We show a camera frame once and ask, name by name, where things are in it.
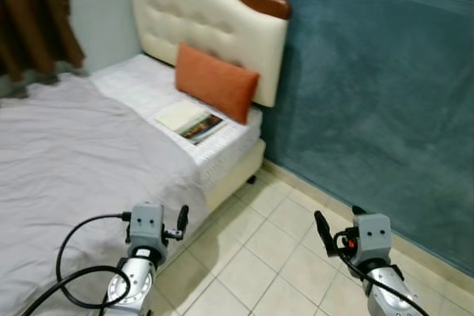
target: magazine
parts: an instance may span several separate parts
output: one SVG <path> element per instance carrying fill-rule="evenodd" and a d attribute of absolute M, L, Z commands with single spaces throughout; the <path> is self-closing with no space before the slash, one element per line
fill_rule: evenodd
<path fill-rule="evenodd" d="M 155 120 L 192 144 L 199 144 L 225 125 L 222 118 L 188 100 L 167 107 Z"/>

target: cream headboard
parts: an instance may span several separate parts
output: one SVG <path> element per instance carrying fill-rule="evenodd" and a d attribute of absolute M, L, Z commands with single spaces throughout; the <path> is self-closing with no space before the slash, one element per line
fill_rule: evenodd
<path fill-rule="evenodd" d="M 133 0 L 148 55 L 174 65 L 180 42 L 260 73 L 254 102 L 275 104 L 290 5 L 286 0 Z"/>

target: pillow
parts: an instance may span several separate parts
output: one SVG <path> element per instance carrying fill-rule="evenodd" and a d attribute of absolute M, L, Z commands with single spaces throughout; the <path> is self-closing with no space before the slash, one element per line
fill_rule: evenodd
<path fill-rule="evenodd" d="M 259 76 L 186 44 L 179 45 L 176 88 L 212 105 L 241 124 L 247 123 Z"/>

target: tiled floor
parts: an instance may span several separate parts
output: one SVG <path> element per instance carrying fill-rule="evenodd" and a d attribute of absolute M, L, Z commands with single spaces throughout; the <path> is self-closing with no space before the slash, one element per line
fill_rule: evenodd
<path fill-rule="evenodd" d="M 158 276 L 155 316 L 369 316 L 360 282 L 326 256 L 315 209 L 326 212 L 333 231 L 350 226 L 260 171 Z M 430 316 L 474 315 L 473 295 L 398 251 L 391 256 Z"/>

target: white mattress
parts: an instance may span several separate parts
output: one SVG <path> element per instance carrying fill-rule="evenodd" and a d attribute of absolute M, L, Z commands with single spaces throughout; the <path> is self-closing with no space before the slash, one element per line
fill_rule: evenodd
<path fill-rule="evenodd" d="M 205 194 L 230 172 L 240 158 L 260 137 L 261 111 L 252 107 L 247 125 L 238 124 L 222 112 L 175 88 L 174 68 L 145 55 L 93 73 L 89 78 L 105 96 L 114 98 L 132 109 L 157 130 L 170 136 L 196 162 Z M 160 125 L 157 112 L 188 98 L 226 119 L 227 125 L 198 145 Z"/>

